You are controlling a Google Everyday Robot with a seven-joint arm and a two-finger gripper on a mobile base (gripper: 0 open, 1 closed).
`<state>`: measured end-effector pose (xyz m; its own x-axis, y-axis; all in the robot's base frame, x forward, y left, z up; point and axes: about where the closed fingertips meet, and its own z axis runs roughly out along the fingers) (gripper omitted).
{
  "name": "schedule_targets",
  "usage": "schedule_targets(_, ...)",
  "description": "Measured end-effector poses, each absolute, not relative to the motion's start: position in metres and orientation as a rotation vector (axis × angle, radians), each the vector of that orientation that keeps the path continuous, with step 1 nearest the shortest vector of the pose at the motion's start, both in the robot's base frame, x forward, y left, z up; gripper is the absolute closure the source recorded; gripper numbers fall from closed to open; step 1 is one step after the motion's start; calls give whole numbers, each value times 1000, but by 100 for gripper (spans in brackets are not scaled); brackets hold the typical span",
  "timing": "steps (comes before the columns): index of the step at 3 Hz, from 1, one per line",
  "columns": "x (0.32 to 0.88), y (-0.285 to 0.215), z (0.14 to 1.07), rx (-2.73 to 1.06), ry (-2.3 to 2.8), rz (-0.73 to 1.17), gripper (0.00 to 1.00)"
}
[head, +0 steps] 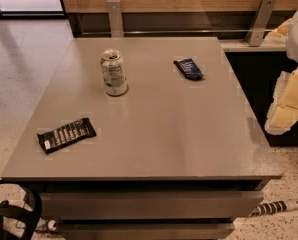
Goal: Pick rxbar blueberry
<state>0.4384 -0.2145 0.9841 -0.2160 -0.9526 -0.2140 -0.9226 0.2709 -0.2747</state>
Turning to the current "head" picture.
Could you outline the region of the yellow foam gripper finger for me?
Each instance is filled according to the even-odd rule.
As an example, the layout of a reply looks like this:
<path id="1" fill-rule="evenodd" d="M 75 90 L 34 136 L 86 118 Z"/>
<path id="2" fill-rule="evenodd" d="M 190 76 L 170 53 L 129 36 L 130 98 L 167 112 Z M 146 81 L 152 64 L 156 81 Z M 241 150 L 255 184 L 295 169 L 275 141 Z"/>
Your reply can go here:
<path id="1" fill-rule="evenodd" d="M 279 25 L 277 28 L 270 31 L 266 35 L 265 41 L 271 42 L 271 43 L 285 44 L 290 23 L 291 23 L 291 19 L 288 19 L 285 22 L 283 22 L 281 25 Z"/>
<path id="2" fill-rule="evenodd" d="M 298 121 L 298 67 L 282 71 L 277 79 L 273 102 L 267 112 L 265 131 L 271 135 L 288 132 Z"/>

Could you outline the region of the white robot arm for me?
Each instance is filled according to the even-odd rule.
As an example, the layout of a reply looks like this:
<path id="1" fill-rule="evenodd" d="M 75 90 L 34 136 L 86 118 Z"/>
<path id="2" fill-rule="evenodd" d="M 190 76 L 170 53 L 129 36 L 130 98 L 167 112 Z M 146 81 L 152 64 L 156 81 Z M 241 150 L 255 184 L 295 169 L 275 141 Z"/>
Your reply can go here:
<path id="1" fill-rule="evenodd" d="M 286 55 L 298 63 L 298 10 L 293 17 L 270 32 L 267 40 L 284 41 Z M 298 121 L 298 66 L 291 73 L 282 71 L 276 81 L 265 122 L 265 131 L 271 135 L 288 132 Z"/>

